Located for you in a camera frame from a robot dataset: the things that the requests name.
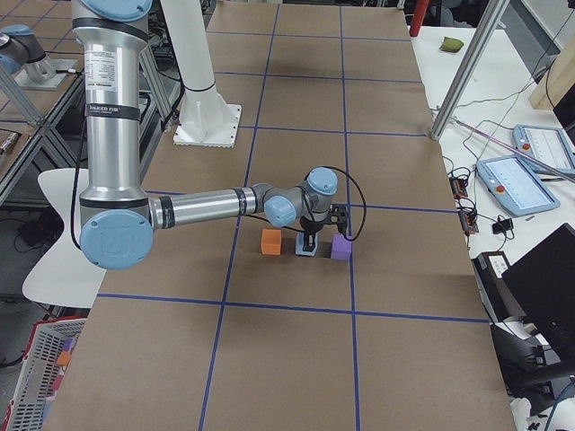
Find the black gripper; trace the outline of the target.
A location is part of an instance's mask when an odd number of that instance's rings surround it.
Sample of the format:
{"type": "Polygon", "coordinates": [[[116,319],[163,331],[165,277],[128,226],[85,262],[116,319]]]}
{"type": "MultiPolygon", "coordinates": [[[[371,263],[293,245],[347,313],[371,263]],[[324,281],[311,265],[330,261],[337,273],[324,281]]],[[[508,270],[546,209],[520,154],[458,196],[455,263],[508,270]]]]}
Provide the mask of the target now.
{"type": "Polygon", "coordinates": [[[323,229],[323,222],[317,222],[310,220],[302,216],[299,223],[304,231],[302,234],[302,251],[304,252],[316,252],[317,251],[317,238],[318,234],[323,229]]]}

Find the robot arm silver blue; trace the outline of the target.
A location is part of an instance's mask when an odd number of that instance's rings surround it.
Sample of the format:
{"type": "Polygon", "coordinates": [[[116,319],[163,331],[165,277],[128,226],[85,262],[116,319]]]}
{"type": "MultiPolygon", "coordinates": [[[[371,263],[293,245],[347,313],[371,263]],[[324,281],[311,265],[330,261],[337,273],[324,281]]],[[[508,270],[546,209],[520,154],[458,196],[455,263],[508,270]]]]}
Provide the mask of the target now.
{"type": "MultiPolygon", "coordinates": [[[[161,4],[183,87],[178,145],[230,147],[241,107],[217,90],[200,4],[161,4]]],[[[89,182],[79,198],[79,246],[95,266],[130,268],[149,253],[158,229],[263,213],[276,227],[300,223],[303,249],[332,222],[338,188],[329,168],[290,189],[266,183],[175,197],[148,196],[139,158],[139,65],[148,45],[148,1],[75,1],[73,30],[84,48],[89,182]]]]}

